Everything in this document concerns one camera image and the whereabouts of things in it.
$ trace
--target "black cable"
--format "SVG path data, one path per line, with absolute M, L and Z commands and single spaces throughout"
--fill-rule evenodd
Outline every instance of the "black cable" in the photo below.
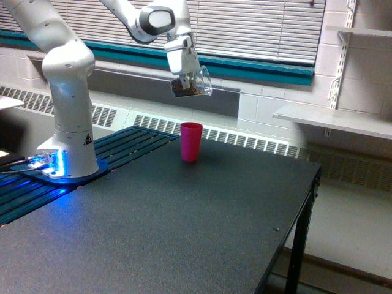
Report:
M 28 170 L 15 170 L 15 171 L 0 171 L 0 175 L 12 175 L 15 173 L 26 173 L 26 172 L 33 172 L 34 170 L 39 170 L 42 167 L 35 167 L 35 168 L 29 168 Z
M 29 161 L 27 159 L 14 161 L 14 162 L 11 162 L 10 164 L 4 164 L 4 165 L 0 166 L 0 170 L 2 170 L 3 168 L 6 168 L 6 167 L 13 167 L 16 164 L 27 164 L 28 162 Z

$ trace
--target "wall shelf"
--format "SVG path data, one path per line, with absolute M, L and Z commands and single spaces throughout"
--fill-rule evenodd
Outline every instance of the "wall shelf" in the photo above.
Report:
M 24 103 L 18 99 L 9 98 L 0 95 L 0 110 L 22 106 Z
M 361 36 L 392 37 L 392 31 L 381 31 L 379 29 L 346 28 L 343 26 L 326 26 L 328 31 L 336 31 L 343 34 L 355 34 Z
M 306 104 L 290 104 L 279 109 L 273 117 L 392 140 L 392 121 L 379 116 Z

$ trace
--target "window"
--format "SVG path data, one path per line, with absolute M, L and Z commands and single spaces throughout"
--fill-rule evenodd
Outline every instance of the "window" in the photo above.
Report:
M 130 0 L 141 8 L 153 0 Z M 326 0 L 189 0 L 199 53 L 314 65 Z M 139 45 L 99 0 L 51 0 L 84 40 L 162 48 L 165 37 Z M 0 5 L 0 29 L 20 28 Z

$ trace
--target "red plastic cup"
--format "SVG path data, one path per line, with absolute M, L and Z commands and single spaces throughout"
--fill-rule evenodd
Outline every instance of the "red plastic cup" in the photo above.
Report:
M 203 125 L 196 122 L 181 124 L 181 157 L 183 161 L 195 162 L 202 140 Z

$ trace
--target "window sill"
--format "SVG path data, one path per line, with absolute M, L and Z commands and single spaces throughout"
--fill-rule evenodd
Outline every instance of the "window sill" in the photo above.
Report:
M 0 44 L 38 50 L 22 32 L 0 30 Z M 168 68 L 166 52 L 162 50 L 93 41 L 85 41 L 85 44 L 97 57 Z M 211 75 L 228 78 L 310 86 L 314 74 L 314 68 L 307 66 L 290 66 L 207 55 L 200 55 L 199 59 L 201 64 L 208 67 Z

